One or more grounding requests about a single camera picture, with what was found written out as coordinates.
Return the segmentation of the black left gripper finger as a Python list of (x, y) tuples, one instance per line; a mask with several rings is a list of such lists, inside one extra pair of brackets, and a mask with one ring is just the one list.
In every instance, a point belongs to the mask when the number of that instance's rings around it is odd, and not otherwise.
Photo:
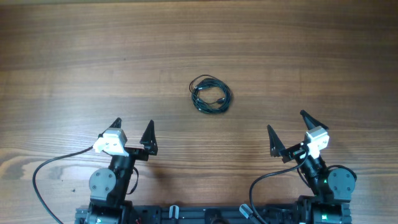
[(154, 121), (150, 120), (149, 124), (141, 137), (140, 143), (144, 146), (144, 150), (153, 156), (158, 153), (158, 145), (155, 137)]
[[(122, 119), (121, 118), (116, 118), (114, 120), (114, 122), (108, 128), (119, 128), (120, 129), (121, 128), (121, 124), (122, 124)], [(102, 138), (104, 133), (105, 133), (105, 131), (102, 132), (101, 134), (99, 134), (98, 137)]]

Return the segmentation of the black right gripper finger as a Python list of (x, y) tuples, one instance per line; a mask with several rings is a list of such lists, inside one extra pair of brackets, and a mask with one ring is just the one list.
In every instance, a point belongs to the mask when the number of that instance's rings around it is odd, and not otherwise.
[(318, 121), (317, 119), (315, 119), (313, 116), (308, 114), (305, 110), (301, 110), (300, 115), (302, 116), (304, 123), (307, 126), (308, 130), (311, 130), (318, 126), (321, 126), (326, 131), (328, 130), (328, 126), (326, 126), (325, 124), (323, 124), (320, 121)]
[(285, 151), (285, 146), (274, 131), (271, 125), (267, 125), (267, 131), (270, 141), (270, 155), (273, 157), (280, 157)]

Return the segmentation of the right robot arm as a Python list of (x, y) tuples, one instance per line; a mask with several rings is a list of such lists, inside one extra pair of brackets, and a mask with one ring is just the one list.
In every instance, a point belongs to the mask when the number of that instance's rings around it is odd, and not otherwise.
[(291, 204), (268, 204), (261, 215), (267, 223), (351, 223), (349, 203), (357, 175), (342, 165), (326, 165), (320, 151), (330, 140), (328, 127), (304, 110), (300, 114), (307, 126), (304, 140), (286, 148), (268, 126), (270, 154), (284, 163), (295, 161), (300, 178), (313, 195), (301, 195)]

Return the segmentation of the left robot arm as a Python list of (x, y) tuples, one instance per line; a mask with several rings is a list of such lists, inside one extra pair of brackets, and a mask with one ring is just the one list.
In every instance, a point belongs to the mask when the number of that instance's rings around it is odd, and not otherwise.
[(141, 223), (132, 202), (126, 196), (136, 187), (128, 189), (131, 176), (137, 169), (136, 161), (147, 161), (155, 156), (158, 145), (155, 138), (154, 121), (149, 124), (139, 141), (142, 148), (127, 147), (127, 137), (121, 128), (122, 120), (117, 118), (113, 124), (98, 136), (93, 145), (97, 153), (105, 152), (111, 156), (107, 168), (96, 170), (89, 179), (90, 203), (85, 211), (76, 212), (75, 223)]

